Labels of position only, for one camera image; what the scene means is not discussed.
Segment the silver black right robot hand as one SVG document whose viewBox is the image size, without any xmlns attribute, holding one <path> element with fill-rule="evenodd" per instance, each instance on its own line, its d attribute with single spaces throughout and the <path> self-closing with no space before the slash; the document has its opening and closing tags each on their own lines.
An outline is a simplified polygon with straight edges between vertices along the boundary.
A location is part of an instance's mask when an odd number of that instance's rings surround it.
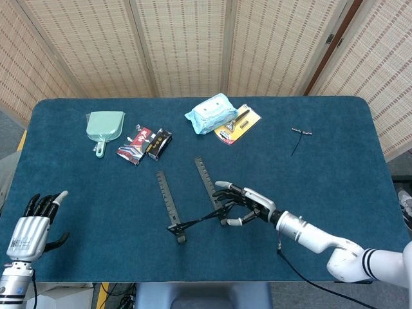
<svg viewBox="0 0 412 309">
<path fill-rule="evenodd" d="M 212 195 L 218 201 L 224 202 L 223 208 L 229 209 L 234 205 L 240 205 L 250 209 L 250 212 L 242 218 L 227 218 L 227 225 L 240 227 L 255 218 L 260 218 L 274 225 L 277 223 L 281 212 L 276 209 L 275 203 L 269 198 L 248 187 L 241 188 L 226 181 L 217 181 L 215 185 L 221 187 L 222 190 L 216 191 Z"/>
</svg>

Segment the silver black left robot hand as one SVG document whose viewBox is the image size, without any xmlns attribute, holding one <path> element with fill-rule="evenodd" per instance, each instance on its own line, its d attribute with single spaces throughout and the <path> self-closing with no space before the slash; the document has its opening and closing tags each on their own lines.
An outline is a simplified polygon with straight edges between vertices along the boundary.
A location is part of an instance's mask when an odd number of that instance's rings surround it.
<svg viewBox="0 0 412 309">
<path fill-rule="evenodd" d="M 16 223 L 6 251 L 12 261 L 33 263 L 44 253 L 61 247 L 67 241 L 69 232 L 55 241 L 48 241 L 51 225 L 67 195 L 68 191 L 62 191 L 43 197 L 40 194 L 32 196 L 23 216 Z"/>
</svg>

